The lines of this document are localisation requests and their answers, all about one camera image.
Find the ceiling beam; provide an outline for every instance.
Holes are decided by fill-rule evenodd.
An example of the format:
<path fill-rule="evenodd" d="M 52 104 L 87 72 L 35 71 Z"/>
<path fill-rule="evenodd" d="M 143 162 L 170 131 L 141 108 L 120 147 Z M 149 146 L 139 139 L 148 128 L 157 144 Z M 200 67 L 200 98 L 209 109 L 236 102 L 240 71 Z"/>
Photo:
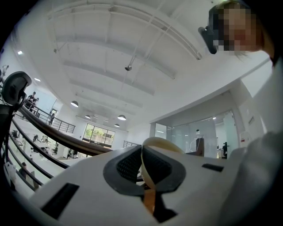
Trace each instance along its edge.
<path fill-rule="evenodd" d="M 122 45 L 117 45 L 117 44 L 110 44 L 110 43 L 105 43 L 105 41 L 97 40 L 95 38 L 90 38 L 90 37 L 78 37 L 73 38 L 71 36 L 59 36 L 56 37 L 57 42 L 77 42 L 77 43 L 86 43 L 86 44 L 92 44 L 92 45 L 99 45 L 101 47 L 110 49 L 110 50 L 115 50 L 121 53 L 124 53 L 126 55 L 132 56 L 133 51 L 127 47 L 124 47 Z M 150 66 L 151 68 L 155 68 L 159 71 L 161 71 L 164 75 L 167 75 L 169 78 L 174 79 L 175 78 L 175 73 L 164 68 L 162 65 L 160 65 L 157 62 L 154 62 L 152 60 L 147 60 L 144 58 L 141 54 L 136 53 L 136 58 L 146 65 Z"/>
<path fill-rule="evenodd" d="M 82 70 L 86 70 L 88 72 L 93 72 L 93 73 L 96 73 L 96 74 L 99 74 L 99 75 L 103 75 L 105 77 L 115 79 L 115 80 L 122 82 L 122 83 L 124 82 L 124 76 L 122 76 L 120 74 L 115 74 L 113 72 L 104 72 L 104 69 L 97 68 L 97 67 L 94 67 L 94 66 L 90 66 L 90 65 L 87 65 L 87 64 L 80 64 L 78 62 L 65 60 L 63 62 L 63 65 L 73 67 L 73 68 L 82 69 Z M 147 94 L 150 94 L 152 96 L 154 95 L 154 90 L 152 90 L 152 89 L 150 89 L 150 88 L 148 88 L 144 85 L 138 84 L 138 83 L 133 84 L 131 79 L 129 79 L 129 78 L 125 79 L 125 84 L 127 84 L 131 87 L 134 87 L 134 88 L 136 88 L 140 91 L 143 91 Z"/>
<path fill-rule="evenodd" d="M 127 104 L 131 104 L 133 106 L 142 108 L 142 103 L 139 103 L 139 102 L 137 102 L 133 99 L 126 98 L 126 97 L 123 97 L 123 96 L 121 96 L 119 98 L 119 95 L 117 95 L 116 93 L 112 93 L 110 91 L 104 90 L 101 87 L 93 86 L 93 85 L 90 85 L 90 84 L 85 84 L 85 83 L 82 83 L 82 82 L 79 82 L 79 81 L 76 81 L 76 80 L 73 80 L 73 79 L 70 79 L 70 84 L 81 87 L 81 88 L 85 88 L 85 89 L 88 89 L 88 90 L 91 90 L 91 91 L 94 91 L 96 93 L 101 93 L 105 96 L 112 97 L 116 100 L 120 100 L 120 101 L 125 102 Z"/>
<path fill-rule="evenodd" d="M 124 108 L 121 108 L 121 107 L 118 107 L 116 105 L 112 105 L 112 104 L 107 104 L 103 101 L 99 101 L 99 100 L 96 100 L 96 99 L 93 99 L 91 97 L 87 97 L 87 96 L 84 96 L 82 94 L 76 94 L 77 97 L 81 98 L 81 99 L 84 99 L 84 100 L 88 100 L 90 102 L 93 102 L 95 104 L 98 104 L 98 105 L 101 105 L 101 106 L 104 106 L 104 107 L 107 107 L 109 109 L 114 109 L 114 110 L 117 110 L 117 111 L 121 111 L 121 112 L 125 112 L 127 114 L 130 114 L 130 115 L 135 115 L 136 113 L 135 112 L 132 112 L 132 111 L 128 111 Z"/>

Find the black slot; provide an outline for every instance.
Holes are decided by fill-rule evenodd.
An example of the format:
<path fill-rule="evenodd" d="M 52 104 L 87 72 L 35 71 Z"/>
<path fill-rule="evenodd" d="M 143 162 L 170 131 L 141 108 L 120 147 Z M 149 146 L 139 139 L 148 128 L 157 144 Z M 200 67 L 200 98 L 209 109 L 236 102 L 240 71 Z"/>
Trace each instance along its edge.
<path fill-rule="evenodd" d="M 222 172 L 222 170 L 224 169 L 223 166 L 212 165 L 212 164 L 209 164 L 209 163 L 203 164 L 202 167 L 210 169 L 210 170 L 214 170 L 214 171 L 217 171 L 217 172 Z"/>
<path fill-rule="evenodd" d="M 78 188 L 78 185 L 73 185 L 70 183 L 65 184 L 64 187 L 61 188 L 60 191 L 58 191 L 42 208 L 42 211 L 47 213 L 50 217 L 58 219 Z"/>

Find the railing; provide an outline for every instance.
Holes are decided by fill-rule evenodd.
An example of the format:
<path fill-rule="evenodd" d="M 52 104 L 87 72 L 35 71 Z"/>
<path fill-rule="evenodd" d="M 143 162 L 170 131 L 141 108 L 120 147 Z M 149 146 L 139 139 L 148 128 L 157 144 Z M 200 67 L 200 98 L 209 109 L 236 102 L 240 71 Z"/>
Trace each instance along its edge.
<path fill-rule="evenodd" d="M 53 127 L 56 130 L 59 130 L 60 132 L 69 132 L 73 133 L 75 129 L 75 125 L 72 125 L 70 123 L 64 122 L 47 112 L 41 110 L 38 108 L 36 105 L 32 104 L 28 100 L 25 101 L 24 106 L 31 112 L 33 113 L 37 118 L 39 118 L 41 121 L 43 121 L 45 124 Z M 24 119 L 20 113 L 16 114 L 18 117 L 21 119 Z"/>
<path fill-rule="evenodd" d="M 59 166 L 62 169 L 66 169 L 68 167 L 67 164 L 57 160 L 52 156 L 52 154 L 48 151 L 43 150 L 39 147 L 36 143 L 34 143 L 22 128 L 19 127 L 17 122 L 15 121 L 14 117 L 20 117 L 24 120 L 30 122 L 33 126 L 35 126 L 39 131 L 44 133 L 47 137 L 53 139 L 55 142 L 68 147 L 74 151 L 80 152 L 82 154 L 86 154 L 89 156 L 94 156 L 98 154 L 103 154 L 106 152 L 111 151 L 110 149 L 91 144 L 85 143 L 73 137 L 70 137 L 67 134 L 62 132 L 73 132 L 75 126 L 68 124 L 62 120 L 59 120 L 55 117 L 52 118 L 51 115 L 48 113 L 40 110 L 37 106 L 33 105 L 32 103 L 28 103 L 27 107 L 23 105 L 17 111 L 15 111 L 15 106 L 7 103 L 4 100 L 2 95 L 2 91 L 4 89 L 4 85 L 0 84 L 0 88 L 2 88 L 0 92 L 0 97 L 2 104 L 0 104 L 0 123 L 2 124 L 2 130 L 0 130 L 0 136 L 4 137 L 4 145 L 2 145 L 1 158 L 5 159 L 5 162 L 10 164 L 17 164 L 21 169 L 18 171 L 16 170 L 16 174 L 23 180 L 23 182 L 33 191 L 35 191 L 39 186 L 44 184 L 39 178 L 29 172 L 22 164 L 23 160 L 20 161 L 19 155 L 21 158 L 25 159 L 33 166 L 36 170 L 38 170 L 41 174 L 43 174 L 46 178 L 51 179 L 53 175 L 49 172 L 44 170 L 41 166 L 39 166 L 32 158 L 32 156 L 28 155 L 25 150 L 21 147 L 21 142 L 17 141 L 16 138 L 9 132 L 10 123 L 12 122 L 13 125 L 16 127 L 18 132 L 25 140 L 25 143 L 30 144 L 33 148 L 33 151 L 38 152 L 42 157 L 45 157 L 47 160 L 51 161 L 55 165 Z M 25 172 L 26 175 L 33 181 L 30 183 L 27 179 L 21 174 L 21 172 Z"/>
<path fill-rule="evenodd" d="M 124 147 L 135 146 L 135 145 L 139 145 L 139 144 L 124 140 L 123 148 Z"/>

